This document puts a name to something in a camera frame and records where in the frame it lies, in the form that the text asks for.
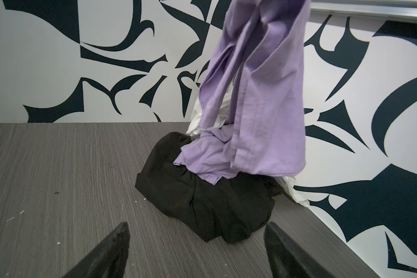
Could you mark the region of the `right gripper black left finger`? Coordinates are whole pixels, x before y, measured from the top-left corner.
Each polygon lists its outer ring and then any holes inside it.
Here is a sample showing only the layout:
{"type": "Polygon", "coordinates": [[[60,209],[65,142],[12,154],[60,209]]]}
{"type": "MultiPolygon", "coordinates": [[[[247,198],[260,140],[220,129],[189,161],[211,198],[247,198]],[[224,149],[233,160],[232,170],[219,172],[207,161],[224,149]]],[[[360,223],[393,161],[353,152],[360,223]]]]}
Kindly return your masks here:
{"type": "Polygon", "coordinates": [[[123,278],[129,243],[128,223],[121,222],[63,278],[123,278]]]}

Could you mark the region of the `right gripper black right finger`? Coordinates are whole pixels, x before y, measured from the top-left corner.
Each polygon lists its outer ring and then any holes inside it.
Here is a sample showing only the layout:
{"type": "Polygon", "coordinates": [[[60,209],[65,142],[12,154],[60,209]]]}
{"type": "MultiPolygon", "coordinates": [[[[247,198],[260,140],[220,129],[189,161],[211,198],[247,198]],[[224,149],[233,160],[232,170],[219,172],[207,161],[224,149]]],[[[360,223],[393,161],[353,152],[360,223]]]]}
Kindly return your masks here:
{"type": "Polygon", "coordinates": [[[264,241],[274,278],[333,277],[276,223],[266,225],[264,241]]]}

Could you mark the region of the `purple cloth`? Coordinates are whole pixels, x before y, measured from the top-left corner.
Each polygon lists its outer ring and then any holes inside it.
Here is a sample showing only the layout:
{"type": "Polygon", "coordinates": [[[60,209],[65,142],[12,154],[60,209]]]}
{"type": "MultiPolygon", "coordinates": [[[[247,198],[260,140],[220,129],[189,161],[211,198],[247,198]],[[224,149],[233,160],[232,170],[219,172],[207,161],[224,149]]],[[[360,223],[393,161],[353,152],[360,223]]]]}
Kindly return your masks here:
{"type": "Polygon", "coordinates": [[[306,165],[304,36],[309,1],[232,1],[199,89],[199,137],[174,161],[216,184],[306,165]]]}

